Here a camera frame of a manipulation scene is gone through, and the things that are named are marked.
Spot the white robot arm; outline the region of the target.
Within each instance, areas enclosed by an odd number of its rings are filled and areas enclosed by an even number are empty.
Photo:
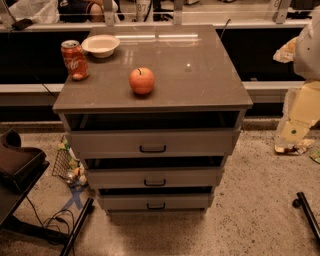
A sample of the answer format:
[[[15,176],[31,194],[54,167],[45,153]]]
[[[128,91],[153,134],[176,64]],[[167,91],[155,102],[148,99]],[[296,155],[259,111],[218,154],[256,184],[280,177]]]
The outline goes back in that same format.
[[[320,121],[320,13],[314,11],[311,21],[297,37],[289,40],[273,55],[281,62],[293,62],[294,72],[305,79],[298,89],[289,89],[275,138],[279,154],[303,154],[311,144],[305,136]]]

